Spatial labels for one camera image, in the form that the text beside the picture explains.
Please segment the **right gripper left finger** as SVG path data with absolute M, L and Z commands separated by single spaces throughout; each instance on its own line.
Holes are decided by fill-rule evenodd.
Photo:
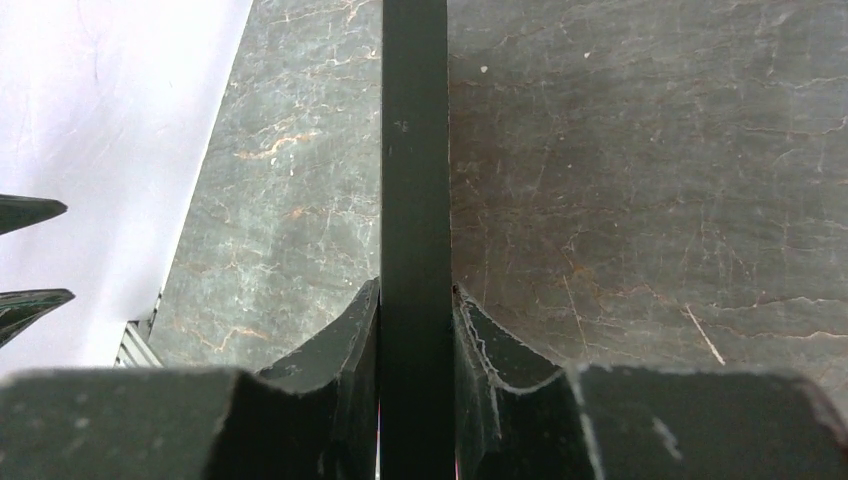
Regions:
M 48 370 L 1 388 L 5 479 L 371 479 L 380 286 L 259 372 Z

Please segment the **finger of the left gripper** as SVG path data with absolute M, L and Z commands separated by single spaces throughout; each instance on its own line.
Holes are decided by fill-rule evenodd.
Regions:
M 64 214 L 61 201 L 16 195 L 1 195 L 1 234 L 11 233 Z
M 39 289 L 1 293 L 1 346 L 18 336 L 42 316 L 70 302 L 67 289 Z

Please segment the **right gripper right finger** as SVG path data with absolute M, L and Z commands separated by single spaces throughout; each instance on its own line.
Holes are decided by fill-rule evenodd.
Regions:
M 461 479 L 843 479 L 847 428 L 794 372 L 556 364 L 453 289 Z

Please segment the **black wooden picture frame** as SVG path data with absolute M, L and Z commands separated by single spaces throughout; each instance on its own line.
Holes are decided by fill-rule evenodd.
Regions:
M 447 5 L 387 1 L 382 14 L 381 475 L 451 479 Z

